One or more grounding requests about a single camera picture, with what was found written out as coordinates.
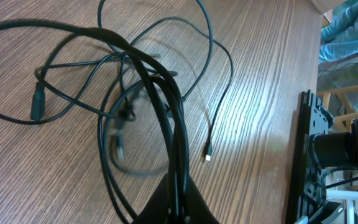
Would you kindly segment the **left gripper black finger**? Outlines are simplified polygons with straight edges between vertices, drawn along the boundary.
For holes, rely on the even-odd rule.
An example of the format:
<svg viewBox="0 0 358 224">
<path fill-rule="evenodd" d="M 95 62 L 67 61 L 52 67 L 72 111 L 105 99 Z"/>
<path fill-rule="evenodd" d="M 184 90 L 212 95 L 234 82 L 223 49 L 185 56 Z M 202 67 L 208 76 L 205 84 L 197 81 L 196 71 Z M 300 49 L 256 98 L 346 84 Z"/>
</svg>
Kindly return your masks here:
<svg viewBox="0 0 358 224">
<path fill-rule="evenodd" d="M 169 180 L 168 174 L 162 177 L 134 223 L 219 223 L 192 178 L 188 179 L 186 194 L 182 197 L 173 195 L 168 187 Z"/>
</svg>

